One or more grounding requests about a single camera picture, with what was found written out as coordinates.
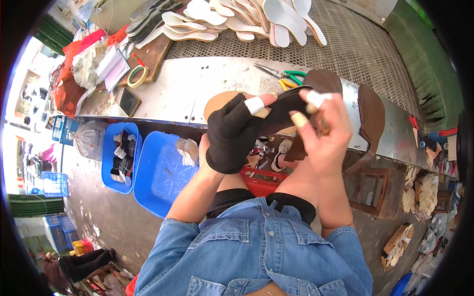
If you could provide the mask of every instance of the black shorts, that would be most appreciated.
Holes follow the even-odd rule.
[[[255,198],[253,193],[243,188],[219,191],[216,193],[214,201],[212,202],[212,205],[210,206],[206,216],[208,219],[216,218],[231,206],[252,198]],[[282,211],[284,205],[294,206],[300,212],[301,220],[308,225],[311,224],[311,222],[316,217],[316,209],[314,206],[308,201],[297,196],[287,193],[275,192],[270,193],[266,200],[268,205],[276,200],[278,204],[276,205],[275,210],[279,212]]]

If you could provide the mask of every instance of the person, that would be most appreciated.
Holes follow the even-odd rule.
[[[308,93],[299,92],[304,101]],[[342,95],[320,105],[327,136],[290,112],[307,156],[267,199],[253,196],[238,173],[264,121],[252,116],[248,97],[237,95],[209,116],[200,169],[161,224],[135,295],[371,295],[342,179],[352,137]],[[265,106],[276,100],[259,98]],[[309,226],[316,208],[321,236]]]
[[[96,269],[106,266],[110,261],[117,261],[114,249],[98,249],[82,256],[62,256],[59,258],[47,253],[43,256],[41,276],[56,291],[67,295],[66,289],[71,283],[85,279]]]

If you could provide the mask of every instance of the smartphone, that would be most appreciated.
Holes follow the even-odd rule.
[[[126,87],[119,88],[115,101],[122,108],[123,112],[128,117],[132,117],[135,114],[138,106],[140,106],[142,100],[135,97]]]

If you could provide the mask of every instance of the perforated metal mesh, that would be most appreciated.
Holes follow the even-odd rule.
[[[173,42],[165,59],[235,56],[324,68],[349,81],[365,84],[422,121],[416,90],[388,33],[359,14],[327,0],[312,0],[309,16],[323,31],[328,45],[308,36],[305,46],[295,41],[273,47],[268,39],[240,41],[226,30],[214,42]]]

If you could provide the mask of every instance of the shirt pocket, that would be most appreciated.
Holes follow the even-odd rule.
[[[293,229],[296,233],[296,239],[298,245],[309,245],[309,244],[326,244],[329,245],[331,248],[334,249],[333,245],[319,236],[316,232],[312,231],[311,229],[299,225],[298,222],[288,219],[290,224],[293,226]]]
[[[333,280],[320,286],[318,292],[321,296],[347,296],[344,282],[341,279]]]
[[[186,296],[201,296],[201,295],[222,295],[226,290],[226,286],[219,283],[214,283],[205,279],[191,276],[189,282],[188,293]]]
[[[223,219],[214,225],[205,227],[191,242],[188,250],[195,249],[208,241],[229,240],[249,243],[249,234],[249,220]]]

